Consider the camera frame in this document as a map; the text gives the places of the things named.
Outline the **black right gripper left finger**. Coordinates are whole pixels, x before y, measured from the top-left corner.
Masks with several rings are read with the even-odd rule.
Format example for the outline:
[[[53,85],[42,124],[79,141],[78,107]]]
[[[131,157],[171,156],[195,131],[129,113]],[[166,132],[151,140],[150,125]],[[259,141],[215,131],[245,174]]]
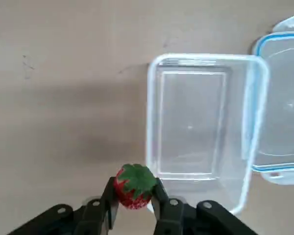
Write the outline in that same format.
[[[19,226],[11,235],[106,235],[113,229],[119,202],[111,177],[100,197],[74,210],[57,204]]]

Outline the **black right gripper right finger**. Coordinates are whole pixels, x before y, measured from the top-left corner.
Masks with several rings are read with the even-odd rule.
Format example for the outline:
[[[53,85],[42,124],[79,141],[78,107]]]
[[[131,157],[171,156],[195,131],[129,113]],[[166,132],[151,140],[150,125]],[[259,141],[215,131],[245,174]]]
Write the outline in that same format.
[[[159,178],[151,203],[157,220],[155,235],[257,235],[216,201],[205,200],[192,207],[168,197]]]

